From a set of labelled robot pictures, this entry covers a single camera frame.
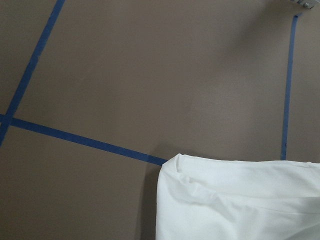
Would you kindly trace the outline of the white long-sleeve printed shirt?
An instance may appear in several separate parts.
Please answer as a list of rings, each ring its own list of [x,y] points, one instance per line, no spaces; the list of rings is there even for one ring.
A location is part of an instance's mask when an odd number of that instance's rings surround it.
[[[157,181],[158,240],[317,240],[320,166],[178,154]]]

